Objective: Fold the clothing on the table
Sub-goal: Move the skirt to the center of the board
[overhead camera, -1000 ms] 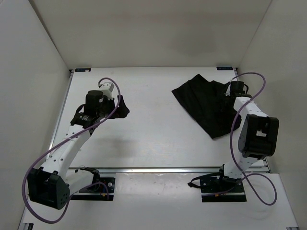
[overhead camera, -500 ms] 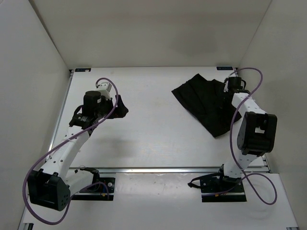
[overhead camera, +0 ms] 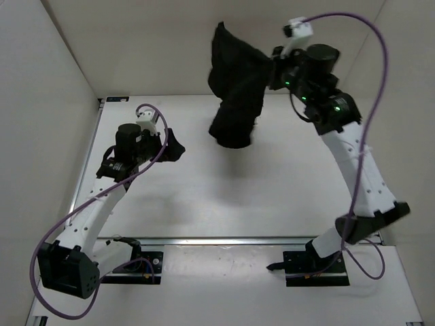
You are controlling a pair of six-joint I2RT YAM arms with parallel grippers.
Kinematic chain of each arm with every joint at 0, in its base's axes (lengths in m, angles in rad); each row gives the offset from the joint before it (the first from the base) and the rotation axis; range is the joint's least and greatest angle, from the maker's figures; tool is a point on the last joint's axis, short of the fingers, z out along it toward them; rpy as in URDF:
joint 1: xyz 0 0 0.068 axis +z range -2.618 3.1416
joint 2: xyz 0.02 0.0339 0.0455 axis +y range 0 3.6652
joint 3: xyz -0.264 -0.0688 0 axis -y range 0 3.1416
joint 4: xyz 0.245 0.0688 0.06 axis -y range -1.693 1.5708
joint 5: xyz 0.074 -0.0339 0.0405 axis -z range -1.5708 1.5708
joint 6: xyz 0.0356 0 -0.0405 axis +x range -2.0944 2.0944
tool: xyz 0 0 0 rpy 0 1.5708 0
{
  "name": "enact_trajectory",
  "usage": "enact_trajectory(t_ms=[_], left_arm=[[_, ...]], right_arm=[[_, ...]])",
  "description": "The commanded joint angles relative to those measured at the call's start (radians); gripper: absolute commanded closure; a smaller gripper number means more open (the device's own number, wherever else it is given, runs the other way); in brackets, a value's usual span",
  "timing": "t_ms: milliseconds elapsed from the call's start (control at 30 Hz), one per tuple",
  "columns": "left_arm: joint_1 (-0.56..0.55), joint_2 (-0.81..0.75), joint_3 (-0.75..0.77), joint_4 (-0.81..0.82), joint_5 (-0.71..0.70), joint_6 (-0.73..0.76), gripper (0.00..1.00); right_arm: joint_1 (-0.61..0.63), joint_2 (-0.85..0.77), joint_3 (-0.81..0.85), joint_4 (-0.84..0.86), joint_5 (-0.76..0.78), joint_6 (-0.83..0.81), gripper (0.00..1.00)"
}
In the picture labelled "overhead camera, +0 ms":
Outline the black pleated skirt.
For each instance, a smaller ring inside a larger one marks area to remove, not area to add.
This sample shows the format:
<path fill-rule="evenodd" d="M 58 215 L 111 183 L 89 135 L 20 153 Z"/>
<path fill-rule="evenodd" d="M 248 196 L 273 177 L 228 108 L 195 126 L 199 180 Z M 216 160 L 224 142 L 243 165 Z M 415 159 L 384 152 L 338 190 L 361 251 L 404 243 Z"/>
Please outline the black pleated skirt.
<path fill-rule="evenodd" d="M 271 59 L 228 31 L 223 22 L 211 41 L 208 85 L 221 100 L 209 127 L 218 145 L 242 149 L 251 145 L 251 133 L 264 103 L 272 71 Z"/>

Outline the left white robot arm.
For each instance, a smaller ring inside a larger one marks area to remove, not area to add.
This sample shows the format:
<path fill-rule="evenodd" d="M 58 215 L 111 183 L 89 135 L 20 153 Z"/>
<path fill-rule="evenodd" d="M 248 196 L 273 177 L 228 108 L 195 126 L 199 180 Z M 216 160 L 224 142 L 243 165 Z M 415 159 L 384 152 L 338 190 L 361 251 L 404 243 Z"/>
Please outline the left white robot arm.
<path fill-rule="evenodd" d="M 103 154 L 89 205 L 71 218 L 53 243 L 44 242 L 38 250 L 44 287 L 86 299 L 94 293 L 98 280 L 120 265 L 126 270 L 137 269 L 142 262 L 138 240 L 118 238 L 97 245 L 99 233 L 142 164 L 175 162 L 185 150 L 171 129 L 162 140 L 150 127 L 120 125 L 114 145 Z"/>

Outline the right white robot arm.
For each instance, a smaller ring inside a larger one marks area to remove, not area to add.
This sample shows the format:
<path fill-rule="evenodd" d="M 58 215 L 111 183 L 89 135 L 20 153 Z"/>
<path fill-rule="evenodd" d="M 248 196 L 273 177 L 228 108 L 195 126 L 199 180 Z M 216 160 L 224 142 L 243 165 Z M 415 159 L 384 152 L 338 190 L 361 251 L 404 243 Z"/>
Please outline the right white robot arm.
<path fill-rule="evenodd" d="M 354 245 L 411 211 L 384 182 L 363 139 L 365 125 L 353 97 L 337 87 L 332 70 L 339 56 L 325 44 L 289 52 L 277 46 L 272 52 L 269 88 L 286 88 L 305 105 L 300 118 L 314 126 L 332 153 L 351 195 L 349 212 L 305 246 L 305 266 L 313 272 L 330 264 L 343 245 Z"/>

